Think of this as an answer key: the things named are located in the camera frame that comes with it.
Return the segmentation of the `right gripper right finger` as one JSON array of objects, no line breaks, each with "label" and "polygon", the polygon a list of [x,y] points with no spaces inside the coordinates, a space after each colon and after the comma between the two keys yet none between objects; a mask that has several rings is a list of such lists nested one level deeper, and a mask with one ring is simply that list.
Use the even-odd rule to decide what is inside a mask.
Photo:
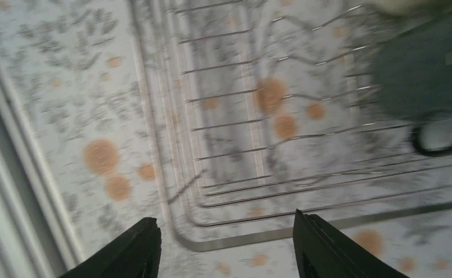
[{"label": "right gripper right finger", "polygon": [[407,278],[316,214],[296,210],[293,243],[301,278]]}]

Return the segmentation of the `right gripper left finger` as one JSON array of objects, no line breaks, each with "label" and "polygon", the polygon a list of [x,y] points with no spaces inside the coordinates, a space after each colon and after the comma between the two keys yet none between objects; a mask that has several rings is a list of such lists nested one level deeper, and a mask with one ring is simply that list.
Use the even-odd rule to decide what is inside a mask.
[{"label": "right gripper left finger", "polygon": [[162,233],[145,217],[61,278],[157,278]]}]

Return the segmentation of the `dark grey mug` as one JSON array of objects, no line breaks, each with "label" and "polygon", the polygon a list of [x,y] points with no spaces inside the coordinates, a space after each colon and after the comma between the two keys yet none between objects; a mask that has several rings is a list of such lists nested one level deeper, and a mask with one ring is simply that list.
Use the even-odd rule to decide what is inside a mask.
[{"label": "dark grey mug", "polygon": [[413,123],[410,142],[417,153],[452,154],[452,143],[430,149],[422,137],[432,119],[452,114],[452,10],[385,43],[373,61],[373,82],[382,110]]}]

